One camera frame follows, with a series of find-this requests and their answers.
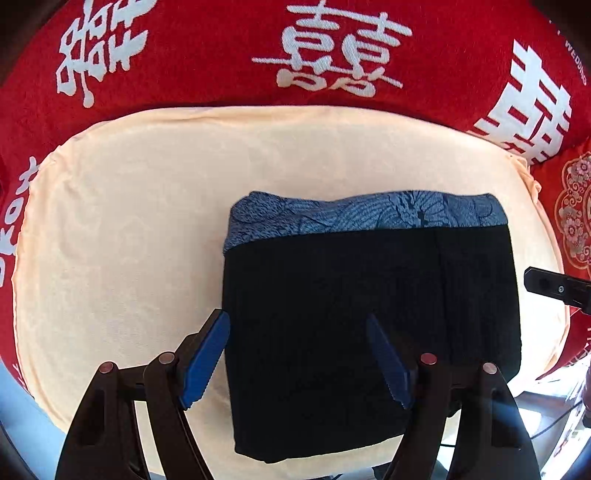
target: screw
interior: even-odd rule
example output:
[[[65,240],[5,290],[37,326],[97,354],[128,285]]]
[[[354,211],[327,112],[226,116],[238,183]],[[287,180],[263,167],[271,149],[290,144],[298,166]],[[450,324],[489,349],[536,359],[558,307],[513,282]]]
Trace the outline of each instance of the screw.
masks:
[[[432,353],[424,353],[421,355],[421,362],[425,365],[435,365],[437,363],[437,357]]]
[[[171,364],[173,361],[174,361],[174,353],[172,353],[172,352],[161,353],[160,356],[158,357],[158,362],[160,362],[163,365]]]
[[[99,372],[102,374],[107,374],[113,370],[113,362],[105,362],[100,365]]]
[[[496,374],[498,368],[496,367],[495,364],[492,364],[490,362],[485,363],[484,365],[482,365],[482,369],[488,373],[489,375],[494,375]]]

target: black cable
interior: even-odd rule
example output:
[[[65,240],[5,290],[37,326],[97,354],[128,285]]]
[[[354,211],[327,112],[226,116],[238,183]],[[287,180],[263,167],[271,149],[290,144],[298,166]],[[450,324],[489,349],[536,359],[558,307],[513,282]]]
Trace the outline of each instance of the black cable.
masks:
[[[579,402],[577,402],[576,404],[574,404],[572,407],[570,407],[560,417],[558,417],[550,425],[548,425],[544,430],[542,430],[541,432],[536,433],[533,437],[530,437],[530,440],[535,440],[540,435],[543,435],[544,433],[546,433],[548,430],[550,430],[552,427],[554,427],[560,420],[562,420],[563,418],[565,418],[570,412],[572,412],[575,408],[577,408],[579,405],[581,405],[581,403],[583,403],[583,400],[580,400]],[[456,447],[455,445],[449,445],[448,443],[440,443],[439,446],[440,447],[448,447],[448,448],[455,448]]]

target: folded black cloth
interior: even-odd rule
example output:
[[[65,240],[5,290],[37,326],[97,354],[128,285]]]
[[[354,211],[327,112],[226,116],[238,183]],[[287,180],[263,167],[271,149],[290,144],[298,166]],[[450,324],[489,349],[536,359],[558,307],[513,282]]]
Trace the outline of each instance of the folded black cloth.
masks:
[[[381,220],[373,225],[380,229],[302,235],[283,228],[277,231],[287,236],[249,234],[228,248],[223,308],[231,321],[226,367],[236,452],[271,463],[404,432],[409,412],[391,398],[366,339],[370,313],[418,352],[453,364],[492,361],[506,380],[519,371],[517,282],[500,205],[491,196],[448,196],[453,205],[472,202],[473,218],[483,219],[473,223],[490,226],[426,225],[429,209],[447,200],[433,193],[438,200],[424,207],[421,198],[433,197],[423,193],[391,194],[403,202],[381,204],[392,218],[418,219],[410,228]],[[357,207],[348,205],[336,218]],[[290,217],[281,206],[266,219],[256,211],[243,215],[250,226]],[[432,223],[450,225],[442,218]],[[231,218],[230,232],[240,231],[232,222],[239,223]]]

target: folded clothing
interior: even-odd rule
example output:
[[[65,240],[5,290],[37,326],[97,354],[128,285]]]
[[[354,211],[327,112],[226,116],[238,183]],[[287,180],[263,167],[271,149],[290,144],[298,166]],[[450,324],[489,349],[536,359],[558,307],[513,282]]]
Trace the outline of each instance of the folded clothing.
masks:
[[[231,211],[223,308],[236,452],[272,463],[404,432],[365,336],[370,313],[454,365],[519,371],[517,281],[492,195],[255,192]]]

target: beige fabric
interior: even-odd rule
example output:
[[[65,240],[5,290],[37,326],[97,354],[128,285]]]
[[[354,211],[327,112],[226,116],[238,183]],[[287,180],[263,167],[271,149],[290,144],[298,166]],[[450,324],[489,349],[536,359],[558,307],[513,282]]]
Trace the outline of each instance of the beige fabric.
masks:
[[[522,286],[529,265],[561,270],[536,188],[521,159],[484,140],[377,111],[181,108],[95,125],[50,154],[31,183],[12,279],[22,373],[66,430],[101,362],[130,367],[175,349],[220,305],[229,209],[251,190],[334,200],[423,189],[490,192],[506,211],[521,308],[518,394],[554,365],[569,327],[564,306]],[[239,456],[223,361],[187,418],[223,480],[379,465],[400,441],[275,465]],[[161,472],[144,409],[139,423],[148,466]]]

